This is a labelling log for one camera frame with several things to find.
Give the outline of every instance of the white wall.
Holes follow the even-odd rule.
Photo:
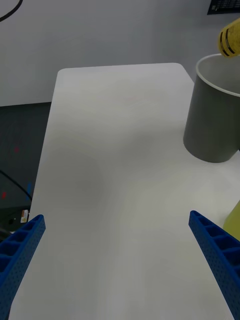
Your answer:
[[[5,0],[1,13],[16,2]],[[209,5],[210,0],[23,0],[0,22],[0,106],[51,101],[63,68],[178,62],[194,78],[196,61],[217,52],[220,29],[239,16],[207,16]]]

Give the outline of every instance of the gray container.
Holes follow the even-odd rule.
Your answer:
[[[240,148],[240,56],[206,56],[196,74],[183,143],[201,160],[227,161]]]

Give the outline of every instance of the gray cup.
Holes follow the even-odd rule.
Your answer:
[[[183,143],[201,160],[227,161],[240,148],[240,56],[206,56],[196,74]]]

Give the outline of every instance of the yellow-green object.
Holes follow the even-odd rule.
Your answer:
[[[231,58],[240,55],[240,18],[221,30],[217,44],[224,57]]]
[[[226,218],[223,230],[240,241],[240,201]]]

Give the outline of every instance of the floor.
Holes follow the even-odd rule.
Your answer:
[[[0,108],[0,169],[33,195],[50,112],[50,102]],[[28,197],[0,174],[3,209],[30,206]]]

